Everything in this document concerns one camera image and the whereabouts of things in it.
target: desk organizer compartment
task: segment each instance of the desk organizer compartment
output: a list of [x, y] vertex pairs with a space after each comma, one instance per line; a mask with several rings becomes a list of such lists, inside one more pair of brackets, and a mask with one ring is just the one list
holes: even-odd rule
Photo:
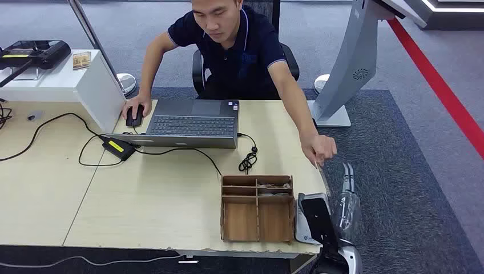
[[294, 196], [291, 176], [222, 177], [222, 240], [292, 241], [293, 220]]

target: laptop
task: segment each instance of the laptop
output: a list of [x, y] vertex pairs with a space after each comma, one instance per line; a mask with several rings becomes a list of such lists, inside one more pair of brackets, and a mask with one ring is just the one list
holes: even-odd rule
[[153, 147], [237, 148], [238, 100], [159, 100], [145, 134], [106, 134]]

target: man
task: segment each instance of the man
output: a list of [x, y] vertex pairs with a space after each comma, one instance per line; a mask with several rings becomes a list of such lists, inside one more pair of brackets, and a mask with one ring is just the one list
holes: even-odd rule
[[319, 135], [303, 91], [292, 77], [279, 38], [263, 15], [243, 6], [243, 0], [192, 0], [192, 11], [153, 40], [143, 61], [139, 95], [129, 100], [136, 118], [151, 111], [151, 87], [163, 55], [179, 46], [196, 44], [212, 75], [200, 99], [282, 99], [299, 131], [304, 155], [323, 165], [336, 154], [333, 138]]

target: metal pole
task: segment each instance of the metal pole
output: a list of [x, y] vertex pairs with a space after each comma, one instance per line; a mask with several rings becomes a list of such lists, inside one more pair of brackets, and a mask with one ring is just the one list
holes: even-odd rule
[[123, 91], [125, 95], [128, 95], [134, 91], [136, 88], [136, 78], [132, 76], [131, 74], [128, 73], [120, 73], [117, 74], [114, 68], [112, 67], [111, 61], [109, 61], [109, 58], [107, 57], [106, 52], [104, 51], [103, 46], [99, 42], [99, 39], [94, 32], [94, 29], [91, 26], [91, 23], [87, 19], [86, 13], [82, 9], [82, 6], [80, 5], [79, 0], [67, 0], [69, 5], [71, 6], [74, 14], [76, 15], [77, 19], [79, 20], [80, 25], [82, 26], [82, 29], [86, 33], [89, 41], [91, 42], [92, 46], [94, 49], [99, 50], [101, 54], [104, 57], [104, 60], [106, 60], [106, 63], [111, 70], [111, 73], [113, 74], [114, 78], [118, 82], [119, 87]]

